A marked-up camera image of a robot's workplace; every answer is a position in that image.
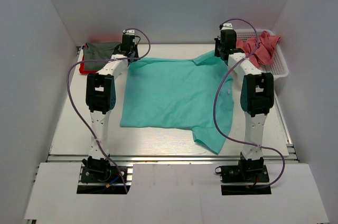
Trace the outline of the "teal t shirt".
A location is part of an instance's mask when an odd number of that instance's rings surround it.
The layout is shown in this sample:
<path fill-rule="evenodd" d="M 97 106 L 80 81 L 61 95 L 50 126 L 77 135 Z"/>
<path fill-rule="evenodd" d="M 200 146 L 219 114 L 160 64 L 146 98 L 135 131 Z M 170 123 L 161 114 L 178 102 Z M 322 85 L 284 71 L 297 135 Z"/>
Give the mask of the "teal t shirt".
<path fill-rule="evenodd" d="M 212 51 L 194 59 L 143 58 L 128 68 L 121 127 L 190 130 L 220 153 L 232 127 L 232 77 Z"/>

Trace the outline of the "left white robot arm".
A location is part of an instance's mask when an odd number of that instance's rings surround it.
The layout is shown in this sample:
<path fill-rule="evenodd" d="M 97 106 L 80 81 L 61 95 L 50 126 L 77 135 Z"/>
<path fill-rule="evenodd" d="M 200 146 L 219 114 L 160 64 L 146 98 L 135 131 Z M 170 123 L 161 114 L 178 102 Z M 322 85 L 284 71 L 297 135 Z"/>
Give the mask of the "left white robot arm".
<path fill-rule="evenodd" d="M 90 111 L 91 148 L 83 164 L 96 180 L 108 181 L 112 176 L 109 160 L 108 124 L 116 104 L 115 80 L 138 59 L 138 47 L 133 29 L 124 30 L 122 42 L 110 52 L 110 57 L 95 73 L 87 75 L 86 105 Z"/>

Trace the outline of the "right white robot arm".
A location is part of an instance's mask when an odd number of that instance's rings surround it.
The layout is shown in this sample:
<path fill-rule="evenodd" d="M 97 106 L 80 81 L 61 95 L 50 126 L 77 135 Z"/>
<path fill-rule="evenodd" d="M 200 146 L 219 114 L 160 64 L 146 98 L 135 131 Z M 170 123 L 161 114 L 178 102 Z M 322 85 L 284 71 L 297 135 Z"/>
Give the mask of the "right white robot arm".
<path fill-rule="evenodd" d="M 240 106 L 245 114 L 244 145 L 237 165 L 222 166 L 218 174 L 223 183 L 268 182 L 262 154 L 264 125 L 274 105 L 274 78 L 263 73 L 246 57 L 242 49 L 236 48 L 237 34 L 231 24 L 220 27 L 215 38 L 215 56 L 223 60 L 242 80 Z"/>

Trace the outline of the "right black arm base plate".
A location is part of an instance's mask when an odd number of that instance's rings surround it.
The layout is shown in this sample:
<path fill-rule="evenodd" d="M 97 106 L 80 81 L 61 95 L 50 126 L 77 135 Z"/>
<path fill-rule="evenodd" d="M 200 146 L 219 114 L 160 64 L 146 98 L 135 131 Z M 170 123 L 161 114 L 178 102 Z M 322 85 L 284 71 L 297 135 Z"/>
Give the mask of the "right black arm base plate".
<path fill-rule="evenodd" d="M 266 165 L 260 171 L 240 171 L 238 165 L 217 166 L 215 174 L 221 178 L 221 194 L 225 195 L 270 195 L 271 187 Z"/>

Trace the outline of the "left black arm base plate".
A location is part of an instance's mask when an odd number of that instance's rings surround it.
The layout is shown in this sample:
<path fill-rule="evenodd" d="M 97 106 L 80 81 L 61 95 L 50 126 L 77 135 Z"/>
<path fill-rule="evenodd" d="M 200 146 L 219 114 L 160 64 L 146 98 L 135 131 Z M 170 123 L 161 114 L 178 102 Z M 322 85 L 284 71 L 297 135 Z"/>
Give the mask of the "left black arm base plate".
<path fill-rule="evenodd" d="M 77 194 L 126 195 L 128 167 L 115 166 L 104 158 L 84 158 L 79 175 Z"/>

